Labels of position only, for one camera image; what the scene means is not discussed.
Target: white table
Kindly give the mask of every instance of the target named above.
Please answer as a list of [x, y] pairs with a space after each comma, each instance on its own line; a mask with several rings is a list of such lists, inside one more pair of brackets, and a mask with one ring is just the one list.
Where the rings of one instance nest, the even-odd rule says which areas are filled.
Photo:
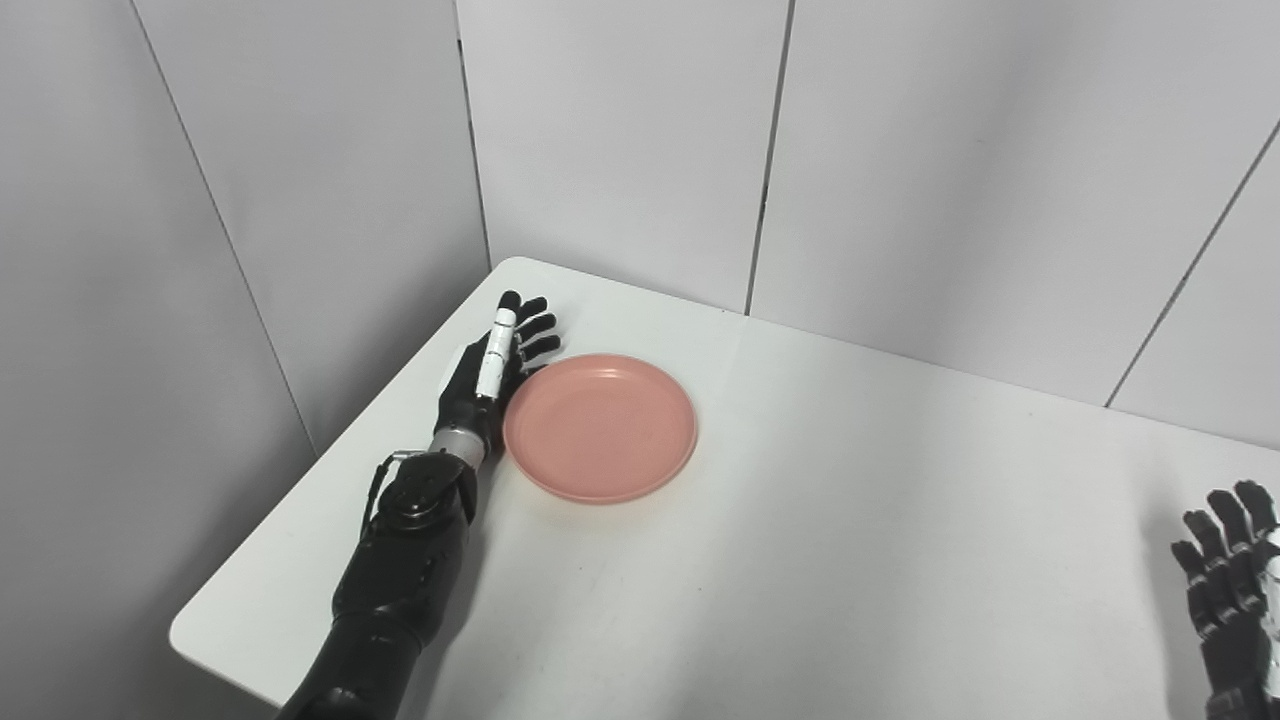
[[430, 438], [506, 288], [566, 355], [680, 380], [700, 438], [663, 489], [558, 500], [503, 460], [402, 717], [1197, 717], [1179, 516], [1280, 454], [532, 260], [503, 263], [173, 623], [282, 703], [330, 623], [374, 466]]

